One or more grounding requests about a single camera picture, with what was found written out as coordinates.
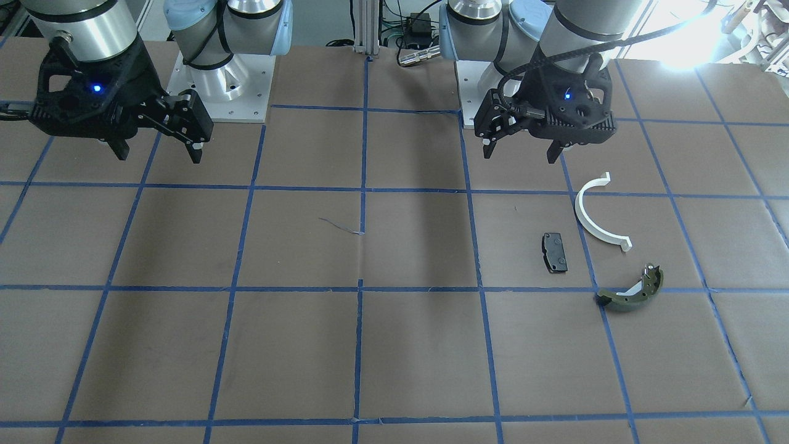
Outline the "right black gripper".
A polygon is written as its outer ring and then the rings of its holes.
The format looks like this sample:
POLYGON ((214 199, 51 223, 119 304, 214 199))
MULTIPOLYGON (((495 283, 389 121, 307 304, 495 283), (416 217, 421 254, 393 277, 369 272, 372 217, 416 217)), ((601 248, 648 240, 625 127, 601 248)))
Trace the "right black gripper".
POLYGON ((118 160, 129 157, 139 127, 184 144, 194 164, 214 123, 199 93, 165 96, 146 46, 133 42, 109 59, 79 61, 67 41, 53 41, 41 62, 36 97, 28 106, 2 103, 2 119, 27 120, 54 137, 102 139, 118 160))

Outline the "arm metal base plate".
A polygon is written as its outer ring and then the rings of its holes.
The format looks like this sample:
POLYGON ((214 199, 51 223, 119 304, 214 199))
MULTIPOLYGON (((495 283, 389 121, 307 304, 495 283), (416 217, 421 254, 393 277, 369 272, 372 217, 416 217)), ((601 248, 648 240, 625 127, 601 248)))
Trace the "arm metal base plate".
POLYGON ((265 123, 278 58, 264 54, 235 54, 224 67, 197 70, 178 54, 166 90, 187 88, 199 93, 215 123, 265 123))
POLYGON ((502 78, 493 62, 457 60, 457 92, 463 126, 475 130, 474 118, 488 90, 496 88, 502 78))

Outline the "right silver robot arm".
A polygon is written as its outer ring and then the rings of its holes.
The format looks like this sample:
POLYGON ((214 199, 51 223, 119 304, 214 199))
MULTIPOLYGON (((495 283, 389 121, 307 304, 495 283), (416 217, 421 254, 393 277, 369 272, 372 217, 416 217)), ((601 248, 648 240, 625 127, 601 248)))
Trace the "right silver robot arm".
POLYGON ((2 120, 29 121, 53 137, 96 139, 119 160, 141 128, 178 139, 192 162, 214 123, 206 103, 251 88, 240 56, 284 56, 292 45, 290 1, 166 1, 189 86, 170 93, 124 1, 23 1, 49 49, 31 105, 2 103, 2 120))

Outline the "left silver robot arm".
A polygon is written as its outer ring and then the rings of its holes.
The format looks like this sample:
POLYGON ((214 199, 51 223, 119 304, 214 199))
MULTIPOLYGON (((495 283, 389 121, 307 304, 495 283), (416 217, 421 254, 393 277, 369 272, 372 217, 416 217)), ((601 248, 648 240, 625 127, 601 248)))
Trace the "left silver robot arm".
POLYGON ((481 103, 470 119, 490 158, 505 137, 550 141, 555 163, 575 144, 602 144, 617 132, 611 109, 611 54, 640 1, 446 1, 439 10, 443 58, 484 62, 481 103))

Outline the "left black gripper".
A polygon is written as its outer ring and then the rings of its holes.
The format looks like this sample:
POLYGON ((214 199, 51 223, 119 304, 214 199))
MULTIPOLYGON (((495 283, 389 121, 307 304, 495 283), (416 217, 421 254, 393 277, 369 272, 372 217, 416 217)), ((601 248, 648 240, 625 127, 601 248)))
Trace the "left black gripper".
POLYGON ((491 158, 499 140, 526 129, 533 137, 553 140, 546 151, 549 164, 560 158, 563 144, 606 142, 617 132, 611 94, 610 74, 599 53, 589 57, 580 73, 554 63, 526 72, 521 82, 526 104, 508 105, 490 88, 473 118, 484 159, 491 158))

